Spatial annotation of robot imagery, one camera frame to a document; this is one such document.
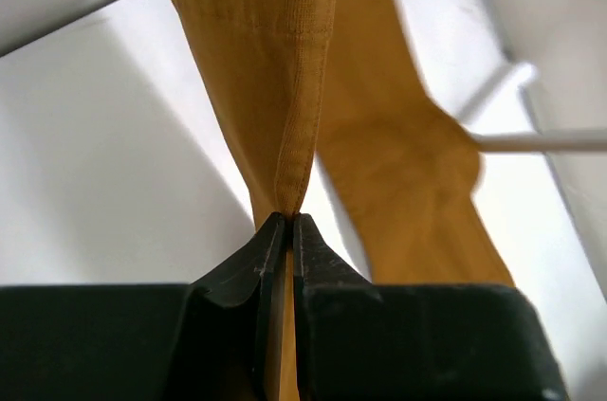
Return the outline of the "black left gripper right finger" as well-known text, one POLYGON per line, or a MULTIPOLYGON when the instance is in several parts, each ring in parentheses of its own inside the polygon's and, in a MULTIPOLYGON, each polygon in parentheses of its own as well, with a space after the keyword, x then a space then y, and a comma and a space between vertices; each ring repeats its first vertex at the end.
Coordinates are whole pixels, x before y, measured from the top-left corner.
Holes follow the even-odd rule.
POLYGON ((369 283, 307 214, 293 224, 303 400, 561 400, 539 317, 499 284, 369 283))

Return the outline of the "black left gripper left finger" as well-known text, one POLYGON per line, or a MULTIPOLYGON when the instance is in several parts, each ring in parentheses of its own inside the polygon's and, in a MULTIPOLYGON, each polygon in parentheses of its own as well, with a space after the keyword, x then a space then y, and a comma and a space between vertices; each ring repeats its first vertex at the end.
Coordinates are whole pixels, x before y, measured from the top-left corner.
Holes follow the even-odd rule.
POLYGON ((276 400, 285 297, 285 218, 190 286, 168 400, 276 400))

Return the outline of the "brown trousers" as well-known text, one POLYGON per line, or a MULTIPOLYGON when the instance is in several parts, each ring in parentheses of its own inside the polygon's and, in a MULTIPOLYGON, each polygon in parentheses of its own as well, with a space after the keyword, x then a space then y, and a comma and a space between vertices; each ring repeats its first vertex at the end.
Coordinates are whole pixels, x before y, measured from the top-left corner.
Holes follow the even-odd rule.
POLYGON ((375 281, 512 285, 471 195, 477 144, 426 94, 394 0, 172 0, 261 224, 319 158, 375 281))

